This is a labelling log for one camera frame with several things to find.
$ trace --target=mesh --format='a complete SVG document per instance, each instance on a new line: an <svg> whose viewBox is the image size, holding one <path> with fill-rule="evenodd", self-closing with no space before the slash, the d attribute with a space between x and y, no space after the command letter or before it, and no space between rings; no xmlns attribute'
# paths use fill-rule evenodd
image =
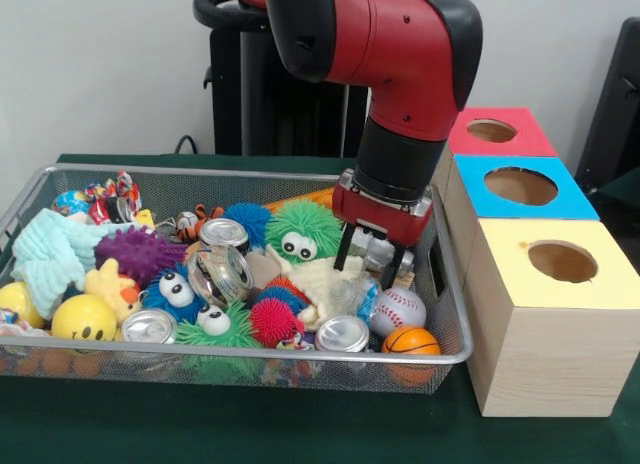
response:
<svg viewBox="0 0 640 464"><path fill-rule="evenodd" d="M68 190L83 189L91 181L113 178L112 170L56 169L49 171L37 192L23 203L9 226L18 232L43 207ZM181 211L204 203L208 208L236 202L269 203L331 187L334 180L300 176L218 175L215 171L192 174L147 169L133 173L142 193L143 205L155 213L155 222L175 218ZM431 219L415 251L414 290L427 306L426 327L438 339L444 355L455 356L465 345L459 308L449 283L455 276L443 276L444 288L434 284L432 263L440 247L435 219ZM0 284L9 282L12 259L0 273ZM438 265L440 272L443 266ZM163 382L205 385L239 385L340 389L370 392L432 394L451 369L450 364L396 364L309 360L300 352L297 359L216 356L163 352L86 351L21 345L22 338L0 338L0 374L49 378L100 379L113 381ZM373 336L372 352L382 341ZM81 343L69 342L69 346Z"/></svg>

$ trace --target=wire mesh basket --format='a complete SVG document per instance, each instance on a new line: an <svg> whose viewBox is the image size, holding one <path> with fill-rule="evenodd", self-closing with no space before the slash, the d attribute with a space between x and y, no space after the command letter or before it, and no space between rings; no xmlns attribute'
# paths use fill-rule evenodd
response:
<svg viewBox="0 0 640 464"><path fill-rule="evenodd" d="M13 240L62 192L105 181L122 167L56 165L42 169L0 219L0 285L10 282ZM196 204L269 203L332 186L338 176L260 172L124 168L141 189L156 222ZM415 253L414 290L427 306L426 328L442 355L241 349L176 344L0 337L0 374L182 384L347 389L432 394L454 364L472 350L444 211L437 191L434 214Z"/></svg>

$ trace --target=purple spiky ball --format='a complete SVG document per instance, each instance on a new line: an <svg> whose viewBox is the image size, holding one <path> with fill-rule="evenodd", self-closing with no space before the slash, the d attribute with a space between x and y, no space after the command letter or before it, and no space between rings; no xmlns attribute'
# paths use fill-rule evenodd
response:
<svg viewBox="0 0 640 464"><path fill-rule="evenodd" d="M121 274L145 289L162 269L182 262L186 244L173 244L157 232L148 234L145 229L131 226L126 232L117 231L113 237L104 237L95 249L96 265L100 267L112 257L118 261Z"/></svg>

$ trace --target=green fuzzy toy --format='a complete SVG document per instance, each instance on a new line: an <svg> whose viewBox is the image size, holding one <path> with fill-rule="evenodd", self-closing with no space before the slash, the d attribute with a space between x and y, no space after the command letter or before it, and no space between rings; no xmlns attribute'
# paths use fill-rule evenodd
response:
<svg viewBox="0 0 640 464"><path fill-rule="evenodd" d="M231 320L231 328L220 336L210 336L194 324L183 322L176 332L176 344L216 347L262 347L251 334L249 311L244 303L235 301L225 310ZM183 367L194 371L198 384L250 384L262 372L263 359L250 357L189 356Z"/></svg>
<svg viewBox="0 0 640 464"><path fill-rule="evenodd" d="M266 228L267 243L292 264L337 255L341 238L340 221L306 199L285 203Z"/></svg>

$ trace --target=wooden box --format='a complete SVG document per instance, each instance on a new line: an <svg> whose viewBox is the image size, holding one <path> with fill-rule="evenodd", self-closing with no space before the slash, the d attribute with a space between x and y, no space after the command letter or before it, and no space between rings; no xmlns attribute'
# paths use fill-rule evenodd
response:
<svg viewBox="0 0 640 464"><path fill-rule="evenodd" d="M557 156L529 109L467 108L456 119L431 179L443 202L454 155Z"/></svg>
<svg viewBox="0 0 640 464"><path fill-rule="evenodd" d="M598 220L556 157L453 156L444 207L463 285L478 217Z"/></svg>
<svg viewBox="0 0 640 464"><path fill-rule="evenodd" d="M464 294L484 416L608 416L640 350L640 278L598 221L480 219Z"/></svg>

